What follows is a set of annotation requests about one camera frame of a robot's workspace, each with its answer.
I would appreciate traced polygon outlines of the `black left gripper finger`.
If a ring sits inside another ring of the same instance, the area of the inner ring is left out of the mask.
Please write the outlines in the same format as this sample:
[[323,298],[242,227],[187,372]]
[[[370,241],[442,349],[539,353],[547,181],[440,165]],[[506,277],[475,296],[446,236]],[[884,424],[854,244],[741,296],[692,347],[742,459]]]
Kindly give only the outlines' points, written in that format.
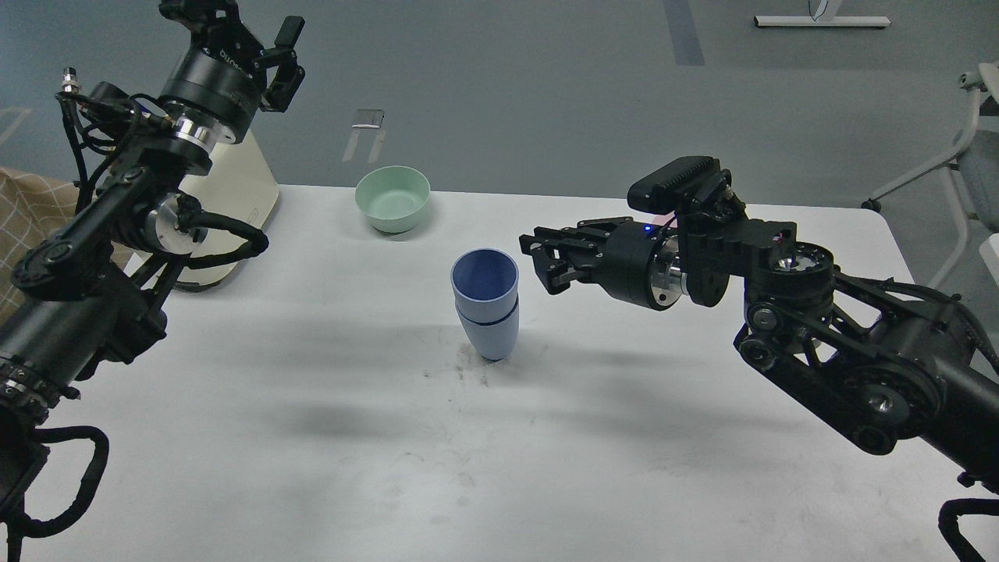
[[267,69],[277,71],[261,96],[261,110],[285,112],[304,82],[304,68],[297,64],[293,48],[270,48],[261,53],[261,70]]
[[286,16],[279,28],[272,49],[279,52],[293,52],[304,29],[303,16]]

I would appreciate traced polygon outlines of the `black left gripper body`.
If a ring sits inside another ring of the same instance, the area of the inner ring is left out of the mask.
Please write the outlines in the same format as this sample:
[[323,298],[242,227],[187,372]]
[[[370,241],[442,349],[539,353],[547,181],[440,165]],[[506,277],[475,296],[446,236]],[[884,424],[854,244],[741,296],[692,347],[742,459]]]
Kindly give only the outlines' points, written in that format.
[[240,20],[236,1],[161,1],[160,14],[190,32],[159,101],[172,113],[192,108],[222,126],[222,142],[238,144],[263,96],[264,74],[254,60],[264,47]]

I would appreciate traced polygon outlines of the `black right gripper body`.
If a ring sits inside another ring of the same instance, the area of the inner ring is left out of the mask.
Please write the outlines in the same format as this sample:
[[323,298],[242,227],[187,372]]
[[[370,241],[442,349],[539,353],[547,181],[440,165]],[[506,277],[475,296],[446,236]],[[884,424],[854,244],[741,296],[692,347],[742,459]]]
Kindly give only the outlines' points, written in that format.
[[592,253],[574,259],[578,282],[656,311],[684,296],[678,242],[667,227],[614,217],[578,222],[577,232],[592,245]]

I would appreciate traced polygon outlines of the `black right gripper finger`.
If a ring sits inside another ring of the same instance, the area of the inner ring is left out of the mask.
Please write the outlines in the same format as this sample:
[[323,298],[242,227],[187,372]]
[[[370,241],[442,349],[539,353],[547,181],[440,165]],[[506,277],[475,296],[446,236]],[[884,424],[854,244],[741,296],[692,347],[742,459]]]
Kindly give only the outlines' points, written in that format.
[[528,255],[534,262],[535,273],[550,295],[567,291],[572,283],[585,283],[586,271],[581,269],[585,252],[574,247],[529,246]]
[[609,238],[609,222],[578,222],[560,229],[539,226],[520,235],[520,252],[529,255],[539,248],[552,258],[596,258]]

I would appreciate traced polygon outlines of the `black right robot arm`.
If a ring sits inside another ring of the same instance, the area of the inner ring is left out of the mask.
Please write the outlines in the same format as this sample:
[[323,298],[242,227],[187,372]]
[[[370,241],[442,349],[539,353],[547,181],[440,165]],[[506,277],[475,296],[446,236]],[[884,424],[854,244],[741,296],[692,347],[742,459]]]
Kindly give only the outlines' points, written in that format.
[[662,311],[681,296],[711,307],[745,282],[741,359],[873,455],[920,438],[961,468],[958,482],[997,491],[997,350],[958,295],[849,276],[792,222],[629,217],[521,235],[549,294],[572,282]]

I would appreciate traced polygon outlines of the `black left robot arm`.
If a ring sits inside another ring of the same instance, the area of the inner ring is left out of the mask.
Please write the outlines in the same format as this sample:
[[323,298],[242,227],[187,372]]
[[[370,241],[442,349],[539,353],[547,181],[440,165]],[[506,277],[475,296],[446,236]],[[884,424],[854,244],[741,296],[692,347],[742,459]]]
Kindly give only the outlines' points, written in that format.
[[[64,227],[12,268],[25,301],[2,323],[2,523],[9,561],[26,538],[77,523],[92,504],[109,439],[87,425],[45,428],[75,381],[103,361],[129,364],[165,337],[165,299],[185,269],[254,258],[267,235],[208,211],[182,192],[208,175],[211,150],[245,139],[257,111],[285,112],[304,79],[296,43],[302,16],[285,18],[271,47],[240,20],[235,1],[162,1],[160,14],[190,31],[190,46],[161,95],[128,94],[107,82],[83,94],[74,68],[56,94],[79,180]],[[54,443],[82,439],[94,452],[73,502],[47,521],[25,495]]]

